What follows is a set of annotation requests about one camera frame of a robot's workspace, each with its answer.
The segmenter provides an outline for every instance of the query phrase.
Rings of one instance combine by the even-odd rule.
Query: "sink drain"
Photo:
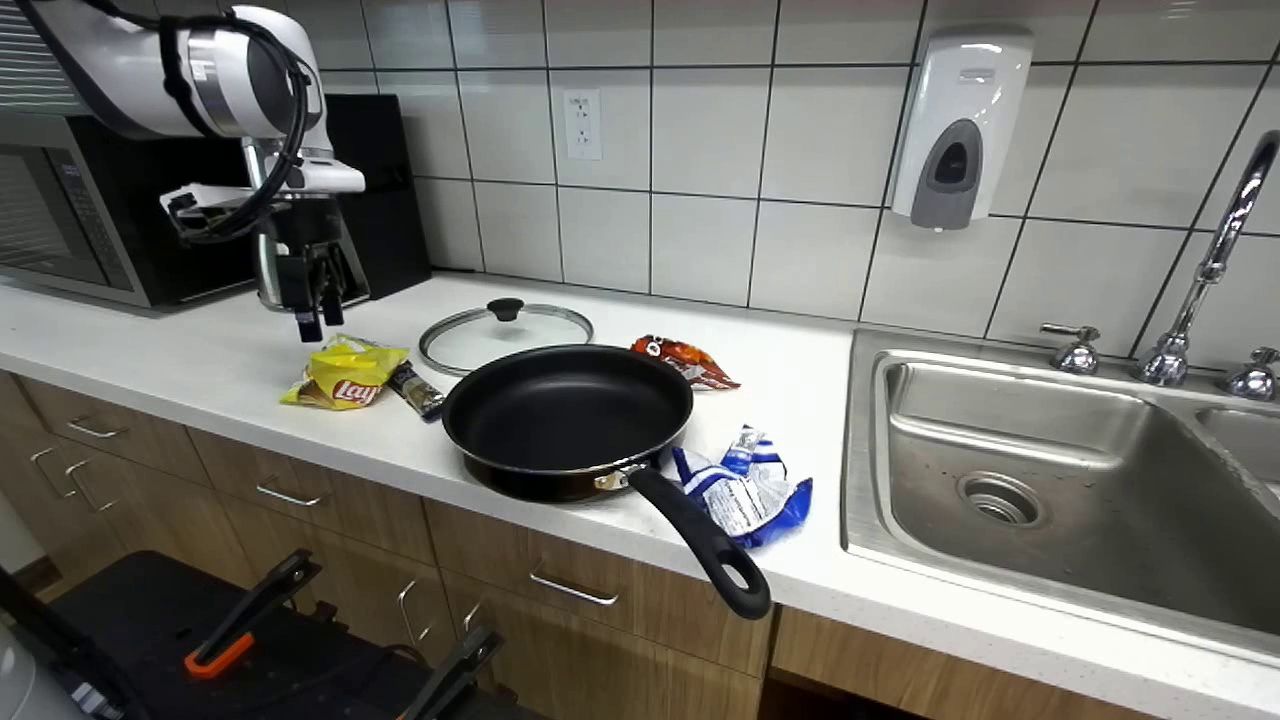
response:
[[[1006,472],[970,472],[961,497],[970,510],[1012,529],[1037,529],[1050,517],[1037,489]]]

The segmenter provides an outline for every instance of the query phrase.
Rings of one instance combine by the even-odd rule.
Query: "wall tile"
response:
[[[1085,60],[1267,60],[1278,0],[1101,0]]]
[[[652,291],[748,305],[752,199],[652,197]]]
[[[770,63],[775,0],[656,0],[656,63]]]
[[[649,63],[649,0],[547,0],[554,63]]]
[[[763,69],[656,73],[652,190],[756,197]]]
[[[557,192],[475,184],[485,270],[498,277],[559,279]]]
[[[547,63],[540,0],[453,0],[448,19],[462,69]]]
[[[1037,60],[1078,60],[1093,0],[929,0],[922,43],[936,31],[1029,31]]]
[[[1212,231],[1195,231],[1189,251],[1182,255],[1157,315],[1143,333],[1139,357],[1170,333],[1182,302],[1193,290],[1193,277],[1208,251]],[[1280,339],[1280,315],[1267,312],[1278,297],[1278,277],[1280,277],[1280,241],[1266,238],[1239,238],[1227,277],[1221,277],[1195,312],[1193,323],[1193,366],[1202,370],[1239,370],[1248,357],[1266,344],[1278,347]]]
[[[991,212],[1029,212],[1033,184],[1050,153],[1050,134],[1067,97],[1067,77],[1067,69],[1033,69],[1023,108],[1015,111],[1006,172],[991,197]]]
[[[878,215],[872,207],[760,203],[752,307],[855,321]]]
[[[436,270],[485,270],[472,184],[415,182],[415,203]]]
[[[376,69],[453,69],[444,0],[365,0]]]
[[[991,337],[1043,344],[1039,327],[1101,327],[1098,347],[1126,357],[1173,270],[1182,231],[1029,223]]]
[[[326,73],[326,97],[376,97],[373,73]]]
[[[1266,97],[1254,105],[1246,134],[1236,137],[1227,168],[1217,176],[1212,197],[1195,219],[1195,230],[1217,230],[1221,215],[1227,212],[1227,199],[1246,176],[1246,164],[1254,150],[1259,144],[1266,134],[1280,128],[1280,69],[1272,69],[1272,82]],[[1248,231],[1272,231],[1280,238],[1280,168],[1272,168],[1272,182],[1266,197],[1258,199],[1248,215]]]
[[[1012,241],[1015,219],[929,231],[901,215],[885,215],[864,321],[983,337]]]
[[[649,291],[649,197],[559,192],[563,279]]]
[[[462,73],[472,172],[480,182],[554,182],[545,73]]]
[[[782,69],[763,197],[880,203],[906,69]]]
[[[399,97],[415,176],[472,176],[453,73],[383,73],[379,94]]]
[[[559,184],[649,190],[649,73],[557,73],[557,168]],[[600,155],[570,144],[563,101],[587,94],[600,108]]]
[[[373,69],[365,3],[287,0],[283,14],[307,27],[322,69]]]
[[[922,0],[783,0],[775,63],[908,63]]]
[[[1193,223],[1266,69],[1079,69],[1033,215]]]

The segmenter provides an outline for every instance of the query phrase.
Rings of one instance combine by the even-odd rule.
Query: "wooden cabinet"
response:
[[[357,475],[193,435],[258,576],[307,548],[322,576],[295,598],[373,643],[408,643],[441,663],[458,640],[415,497]]]
[[[453,610],[505,636],[487,679],[554,720],[752,720],[760,679],[627,636],[584,633],[500,589],[448,579]]]
[[[782,611],[772,669],[912,717],[1127,720],[1133,711],[809,611]]]
[[[128,464],[29,427],[0,427],[0,489],[63,579],[155,548],[193,567],[247,579],[243,553],[210,480]]]
[[[146,467],[162,467],[171,475],[205,475],[190,434],[181,424],[117,407],[91,397],[75,397],[63,387],[32,385],[24,382],[36,412],[44,418],[47,434],[110,454],[137,460]]]
[[[29,427],[44,434],[36,407],[29,404],[24,387],[15,378],[0,373],[0,427]]]
[[[453,611],[510,640],[498,686],[557,720],[756,717],[772,619],[673,572],[430,510]]]

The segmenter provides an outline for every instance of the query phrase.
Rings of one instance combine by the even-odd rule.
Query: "soap dispenser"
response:
[[[965,230],[991,212],[1029,69],[1029,36],[929,41],[896,164],[896,215],[922,230]]]

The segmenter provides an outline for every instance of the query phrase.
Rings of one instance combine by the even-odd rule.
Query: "lid knob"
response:
[[[505,323],[511,323],[522,315],[524,302],[522,297],[500,297],[487,305],[487,312]]]

